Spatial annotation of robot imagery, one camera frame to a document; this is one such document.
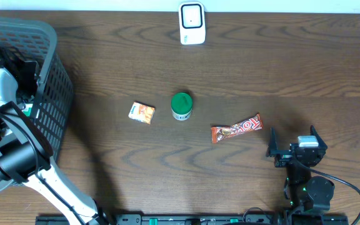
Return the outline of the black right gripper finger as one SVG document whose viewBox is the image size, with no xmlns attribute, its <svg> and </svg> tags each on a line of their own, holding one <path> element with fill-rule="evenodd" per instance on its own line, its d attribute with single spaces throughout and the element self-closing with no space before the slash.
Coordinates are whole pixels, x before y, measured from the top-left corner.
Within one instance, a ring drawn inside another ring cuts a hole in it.
<svg viewBox="0 0 360 225">
<path fill-rule="evenodd" d="M 278 145 L 277 145 L 277 141 L 276 141 L 276 132 L 274 130 L 274 128 L 272 127 L 271 130 L 271 135 L 269 138 L 269 144 L 267 147 L 267 151 L 266 151 L 266 157 L 274 157 L 277 153 L 278 153 Z"/>
<path fill-rule="evenodd" d="M 322 140 L 322 138 L 317 133 L 317 131 L 316 131 L 316 129 L 315 129 L 315 127 L 313 125 L 311 125 L 311 127 L 310 127 L 310 133 L 311 133 L 312 136 L 314 136 L 316 138 L 317 143 L 318 143 L 318 148 L 320 148 L 320 149 L 327 149 L 328 148 L 328 146 Z"/>
</svg>

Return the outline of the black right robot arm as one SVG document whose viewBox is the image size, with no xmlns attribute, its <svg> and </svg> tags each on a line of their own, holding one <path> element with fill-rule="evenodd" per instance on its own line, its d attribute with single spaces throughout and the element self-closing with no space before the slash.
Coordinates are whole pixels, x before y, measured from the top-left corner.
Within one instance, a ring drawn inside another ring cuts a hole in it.
<svg viewBox="0 0 360 225">
<path fill-rule="evenodd" d="M 314 126 L 311 126 L 310 135 L 299 136 L 297 142 L 291 143 L 287 150 L 280 150 L 275 130 L 271 128 L 266 156 L 274 158 L 276 168 L 286 169 L 284 195 L 291 200 L 294 209 L 309 213 L 330 209 L 334 183 L 324 176 L 311 174 L 311 169 L 321 162 L 327 148 Z"/>
</svg>

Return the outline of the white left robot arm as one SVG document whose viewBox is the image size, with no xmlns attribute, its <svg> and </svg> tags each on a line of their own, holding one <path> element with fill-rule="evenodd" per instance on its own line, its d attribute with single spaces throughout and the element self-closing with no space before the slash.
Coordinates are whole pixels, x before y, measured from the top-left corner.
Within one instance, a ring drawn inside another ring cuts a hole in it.
<svg viewBox="0 0 360 225">
<path fill-rule="evenodd" d="M 71 83 L 63 72 L 47 80 L 37 60 L 0 46 L 0 179 L 37 191 L 69 224 L 113 224 L 56 164 Z"/>
</svg>

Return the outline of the white green medicine box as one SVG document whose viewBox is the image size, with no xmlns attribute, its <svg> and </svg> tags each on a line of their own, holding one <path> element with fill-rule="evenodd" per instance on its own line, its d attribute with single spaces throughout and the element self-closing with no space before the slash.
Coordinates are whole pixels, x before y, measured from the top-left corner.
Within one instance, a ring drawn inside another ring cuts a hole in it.
<svg viewBox="0 0 360 225">
<path fill-rule="evenodd" d="M 25 103 L 24 108 L 22 109 L 22 112 L 27 116 L 31 116 L 31 111 L 33 109 L 33 103 Z"/>
</svg>

